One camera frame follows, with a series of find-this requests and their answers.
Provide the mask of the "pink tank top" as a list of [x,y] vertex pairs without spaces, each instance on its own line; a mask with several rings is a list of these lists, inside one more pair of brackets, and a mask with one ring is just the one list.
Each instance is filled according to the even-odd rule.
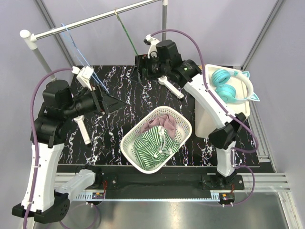
[[173,116],[165,114],[163,116],[159,116],[151,121],[146,122],[141,127],[140,133],[148,131],[155,126],[162,126],[167,131],[167,134],[171,139],[175,138],[177,123]]

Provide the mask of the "green striped tank top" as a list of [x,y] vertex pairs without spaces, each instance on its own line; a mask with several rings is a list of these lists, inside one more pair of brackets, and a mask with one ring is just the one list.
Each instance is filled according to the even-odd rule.
[[134,142],[134,153],[139,166],[150,170],[163,163],[171,154],[179,151],[180,144],[167,134],[162,126],[154,126],[143,132]]

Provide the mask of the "green plastic hanger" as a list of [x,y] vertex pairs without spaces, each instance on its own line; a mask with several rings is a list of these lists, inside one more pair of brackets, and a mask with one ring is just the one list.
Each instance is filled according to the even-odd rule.
[[117,20],[121,24],[121,26],[122,26],[122,28],[123,28],[123,30],[125,32],[125,35],[127,36],[127,39],[129,40],[129,43],[131,44],[131,46],[132,46],[132,48],[133,48],[133,50],[135,52],[135,55],[138,55],[137,49],[136,49],[136,47],[135,47],[135,45],[134,45],[134,43],[133,43],[133,41],[132,41],[132,39],[131,39],[131,37],[130,37],[130,35],[128,33],[126,27],[124,26],[123,21],[121,20],[117,10],[115,10],[115,15],[116,15]]

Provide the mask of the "light blue wire hanger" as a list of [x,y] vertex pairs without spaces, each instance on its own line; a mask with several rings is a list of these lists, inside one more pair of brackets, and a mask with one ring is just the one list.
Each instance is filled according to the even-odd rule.
[[[68,33],[69,37],[70,37],[70,40],[76,50],[76,53],[74,53],[77,57],[77,59],[79,60],[79,62],[82,64],[82,66],[91,66],[88,61],[86,60],[86,58],[83,56],[82,52],[79,50],[79,48],[77,47],[72,35],[71,35],[71,32],[69,31],[69,29],[66,27],[65,24],[61,24],[61,26],[64,27],[64,29],[66,30],[66,32]],[[107,87],[103,84],[103,82],[99,79],[99,77],[97,76],[97,73],[95,71],[93,71],[93,74],[92,74],[92,78],[94,79],[94,81],[97,83],[97,84],[100,84],[103,89],[106,91],[107,94],[109,94],[109,90],[107,89]]]

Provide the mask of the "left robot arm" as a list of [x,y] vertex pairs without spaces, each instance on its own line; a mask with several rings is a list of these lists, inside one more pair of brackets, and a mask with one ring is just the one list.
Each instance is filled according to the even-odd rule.
[[70,203],[84,189],[97,189],[103,183],[102,170],[86,165],[67,183],[54,187],[59,156],[72,123],[78,124],[84,143],[89,145],[84,115],[92,112],[108,115],[127,104],[108,95],[100,85],[73,95],[65,80],[48,83],[42,96],[38,118],[32,122],[32,165],[27,191],[23,201],[12,208],[12,214],[49,224],[63,220]]

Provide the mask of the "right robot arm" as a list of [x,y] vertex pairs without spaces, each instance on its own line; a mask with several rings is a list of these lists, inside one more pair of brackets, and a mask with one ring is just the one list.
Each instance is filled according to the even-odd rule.
[[217,172],[211,176],[210,188],[229,188],[236,176],[232,164],[232,150],[236,136],[246,120],[243,113],[232,114],[225,103],[216,98],[216,93],[206,83],[205,74],[192,60],[182,60],[177,46],[172,40],[159,41],[150,35],[144,39],[149,46],[147,54],[136,55],[135,66],[140,80],[158,80],[179,99],[182,93],[170,82],[174,81],[188,92],[209,114],[215,129],[208,139],[216,149]]

